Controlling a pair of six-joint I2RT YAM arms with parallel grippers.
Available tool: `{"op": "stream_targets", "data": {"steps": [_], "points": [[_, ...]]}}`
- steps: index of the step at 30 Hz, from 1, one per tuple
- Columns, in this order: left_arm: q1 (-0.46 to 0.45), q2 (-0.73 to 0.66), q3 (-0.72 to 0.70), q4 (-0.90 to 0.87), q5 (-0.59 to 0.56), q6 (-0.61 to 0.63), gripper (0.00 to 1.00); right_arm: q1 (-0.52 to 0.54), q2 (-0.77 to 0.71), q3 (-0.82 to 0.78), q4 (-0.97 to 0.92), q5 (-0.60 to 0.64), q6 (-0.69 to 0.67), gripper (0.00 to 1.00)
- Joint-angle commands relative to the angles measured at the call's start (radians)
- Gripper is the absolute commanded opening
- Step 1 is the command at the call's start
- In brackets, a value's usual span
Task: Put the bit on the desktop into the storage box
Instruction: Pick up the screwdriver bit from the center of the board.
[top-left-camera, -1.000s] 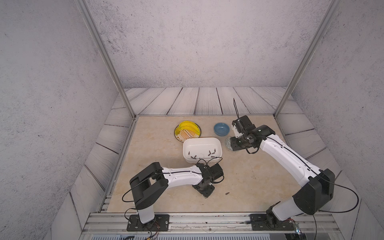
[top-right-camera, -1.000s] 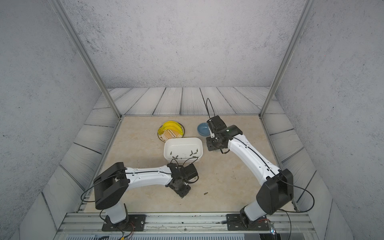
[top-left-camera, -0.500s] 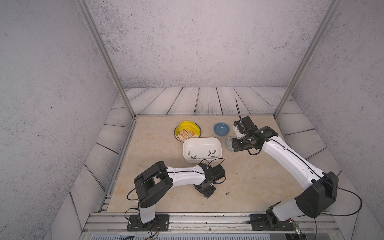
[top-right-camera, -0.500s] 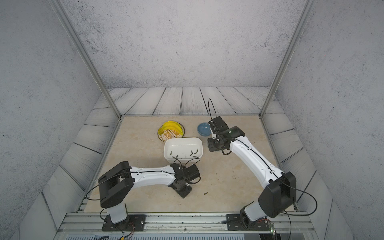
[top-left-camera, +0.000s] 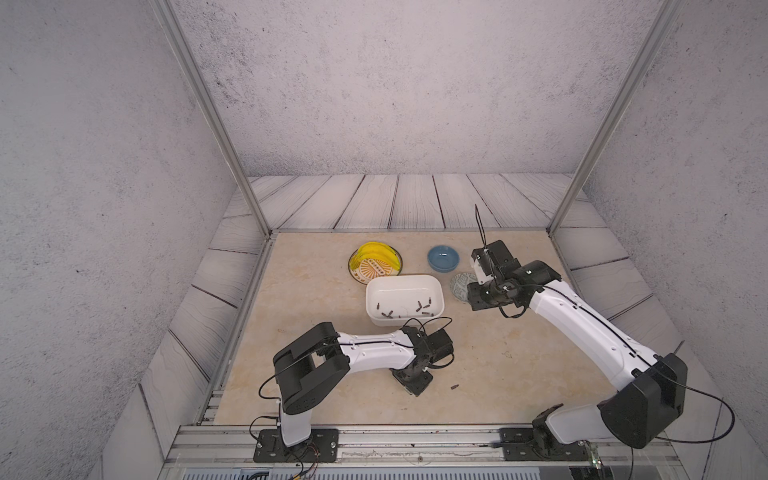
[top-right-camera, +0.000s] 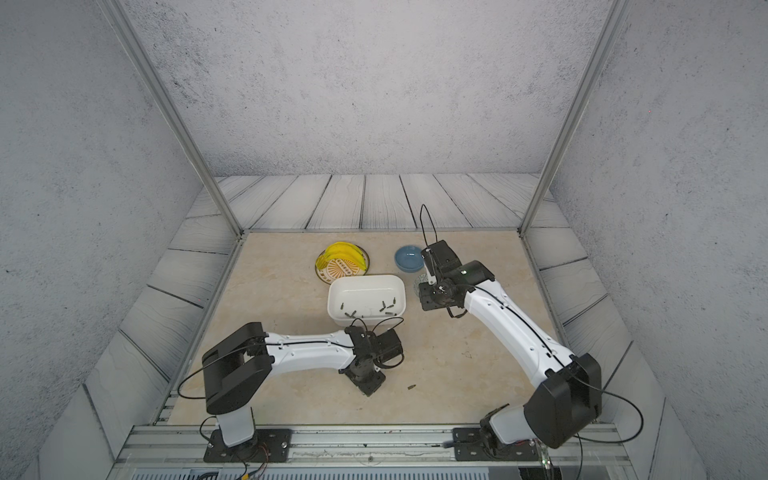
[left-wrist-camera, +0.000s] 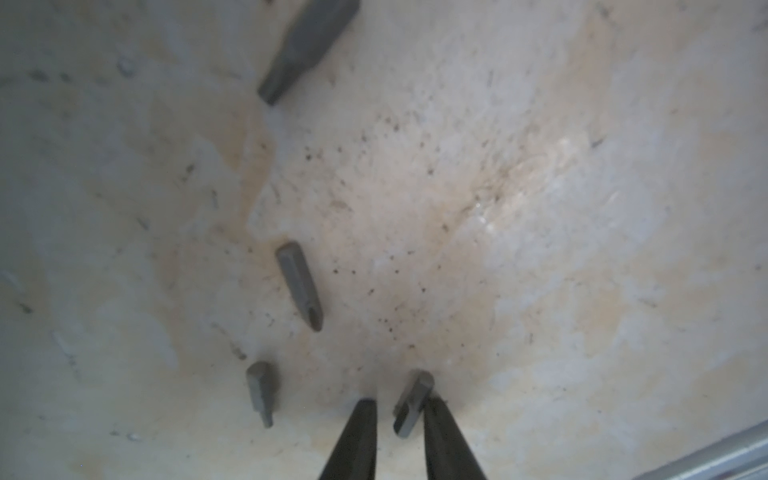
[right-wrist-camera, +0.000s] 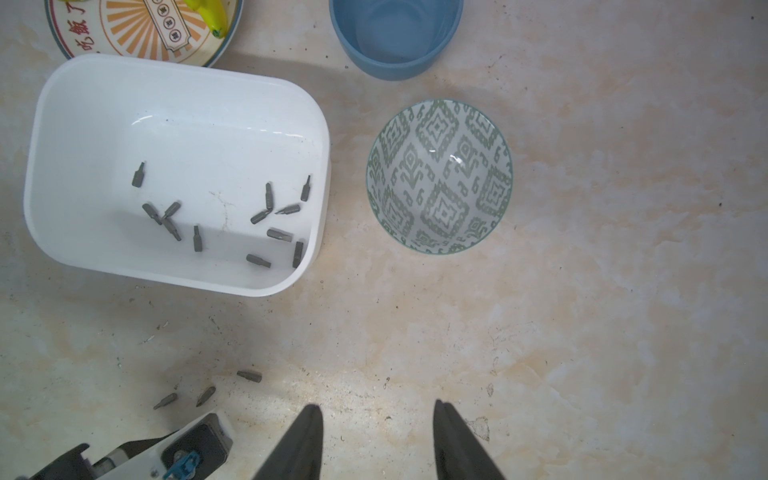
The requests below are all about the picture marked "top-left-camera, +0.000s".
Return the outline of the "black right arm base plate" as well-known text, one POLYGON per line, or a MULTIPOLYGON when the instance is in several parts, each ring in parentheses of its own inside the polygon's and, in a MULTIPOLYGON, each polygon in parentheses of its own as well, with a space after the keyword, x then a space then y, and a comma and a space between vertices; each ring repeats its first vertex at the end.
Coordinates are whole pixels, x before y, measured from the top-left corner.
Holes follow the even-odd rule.
POLYGON ((587 462, 591 459, 584 443, 562 444, 544 429, 513 427, 499 430, 493 448, 502 450, 505 461, 587 462))

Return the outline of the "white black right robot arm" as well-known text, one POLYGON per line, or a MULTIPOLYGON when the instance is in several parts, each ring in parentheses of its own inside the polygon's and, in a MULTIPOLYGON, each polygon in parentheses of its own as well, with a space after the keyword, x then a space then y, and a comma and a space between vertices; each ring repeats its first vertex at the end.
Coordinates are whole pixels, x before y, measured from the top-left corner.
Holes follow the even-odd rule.
POLYGON ((538 418, 547 438, 560 444, 616 439, 645 448, 683 413, 687 366, 675 354, 660 356, 613 326, 577 295, 549 265, 533 261, 496 267, 475 258, 476 282, 468 286, 473 310, 513 304, 532 311, 563 333, 614 387, 591 405, 555 406, 538 418))

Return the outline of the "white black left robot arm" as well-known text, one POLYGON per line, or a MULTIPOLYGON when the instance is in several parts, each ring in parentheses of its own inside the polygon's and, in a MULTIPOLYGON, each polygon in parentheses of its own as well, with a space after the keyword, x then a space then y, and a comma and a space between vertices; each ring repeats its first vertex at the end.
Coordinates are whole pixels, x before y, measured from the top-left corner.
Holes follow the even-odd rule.
POLYGON ((273 357, 279 387, 278 431, 290 448, 309 440, 312 410, 353 373, 388 370, 410 394, 419 396, 431 383, 432 369, 454 357, 443 330, 427 334, 404 325, 391 333, 350 335, 322 322, 273 357))

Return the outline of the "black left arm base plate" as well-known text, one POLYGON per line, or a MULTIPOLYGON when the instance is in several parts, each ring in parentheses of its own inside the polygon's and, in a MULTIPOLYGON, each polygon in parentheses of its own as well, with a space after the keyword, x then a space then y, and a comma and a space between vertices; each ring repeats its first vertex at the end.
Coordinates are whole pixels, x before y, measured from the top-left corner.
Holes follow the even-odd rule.
POLYGON ((307 440, 286 446, 277 428, 263 429, 256 437, 253 461, 266 463, 333 463, 339 447, 338 429, 313 428, 307 440))

